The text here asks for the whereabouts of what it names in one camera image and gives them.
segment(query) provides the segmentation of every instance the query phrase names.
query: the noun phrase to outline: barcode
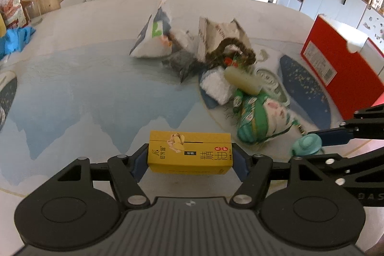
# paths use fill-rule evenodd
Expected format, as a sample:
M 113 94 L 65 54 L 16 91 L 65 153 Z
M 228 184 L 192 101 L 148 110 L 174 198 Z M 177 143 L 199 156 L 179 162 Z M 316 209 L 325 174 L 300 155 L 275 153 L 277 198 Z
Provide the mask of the barcode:
M 313 66 L 324 84 L 328 85 L 337 72 L 313 42 L 308 43 L 308 46 L 304 50 L 304 56 L 310 65 Z

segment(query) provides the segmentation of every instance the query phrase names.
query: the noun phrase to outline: red box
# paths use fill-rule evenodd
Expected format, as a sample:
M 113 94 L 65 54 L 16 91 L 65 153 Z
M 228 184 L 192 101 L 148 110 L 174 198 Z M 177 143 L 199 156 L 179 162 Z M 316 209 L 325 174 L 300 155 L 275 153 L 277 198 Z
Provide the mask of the red box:
M 318 16 L 301 56 L 324 85 L 343 119 L 384 102 L 384 55 L 365 33 Z

